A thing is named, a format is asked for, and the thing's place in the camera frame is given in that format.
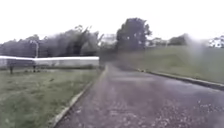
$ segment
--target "tree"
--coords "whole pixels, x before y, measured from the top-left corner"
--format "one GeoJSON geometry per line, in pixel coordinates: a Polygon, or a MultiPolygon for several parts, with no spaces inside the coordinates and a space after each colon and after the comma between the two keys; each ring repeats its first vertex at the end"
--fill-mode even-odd
{"type": "Polygon", "coordinates": [[[184,35],[173,37],[169,40],[169,45],[186,45],[184,35]]]}
{"type": "Polygon", "coordinates": [[[117,31],[116,49],[138,49],[144,48],[146,36],[151,35],[146,20],[140,18],[129,18],[117,31]]]}

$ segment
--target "house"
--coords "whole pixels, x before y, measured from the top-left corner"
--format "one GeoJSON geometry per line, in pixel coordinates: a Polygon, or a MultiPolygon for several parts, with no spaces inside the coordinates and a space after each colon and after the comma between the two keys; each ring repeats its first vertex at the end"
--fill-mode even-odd
{"type": "Polygon", "coordinates": [[[222,35],[220,37],[209,40],[207,46],[213,48],[224,48],[224,36],[222,35]]]}

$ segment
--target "grass verge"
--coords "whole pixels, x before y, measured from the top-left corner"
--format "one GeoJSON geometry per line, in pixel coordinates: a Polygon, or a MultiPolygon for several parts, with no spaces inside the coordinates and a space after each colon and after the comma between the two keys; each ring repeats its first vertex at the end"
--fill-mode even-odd
{"type": "Polygon", "coordinates": [[[124,53],[120,59],[132,67],[224,83],[224,50],[170,46],[124,53]]]}
{"type": "Polygon", "coordinates": [[[0,128],[47,128],[98,70],[0,72],[0,128]]]}

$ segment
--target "tree canopy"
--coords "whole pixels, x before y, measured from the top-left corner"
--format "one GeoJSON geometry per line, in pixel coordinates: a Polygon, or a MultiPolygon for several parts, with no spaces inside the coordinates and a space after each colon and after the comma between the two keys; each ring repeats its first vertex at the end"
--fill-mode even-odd
{"type": "Polygon", "coordinates": [[[91,33],[89,28],[77,26],[66,32],[40,39],[38,35],[18,41],[11,40],[0,46],[0,54],[19,57],[65,57],[92,56],[98,51],[97,32],[91,33]]]}
{"type": "Polygon", "coordinates": [[[146,36],[151,35],[146,20],[129,18],[117,31],[116,49],[139,49],[145,47],[146,36]]]}

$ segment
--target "white fence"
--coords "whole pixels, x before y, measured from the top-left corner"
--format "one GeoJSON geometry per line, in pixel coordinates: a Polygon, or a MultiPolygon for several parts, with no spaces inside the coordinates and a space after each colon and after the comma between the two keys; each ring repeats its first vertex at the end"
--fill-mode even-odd
{"type": "Polygon", "coordinates": [[[53,58],[25,58],[0,56],[0,68],[7,66],[47,66],[47,67],[83,67],[99,66],[99,57],[53,57],[53,58]]]}

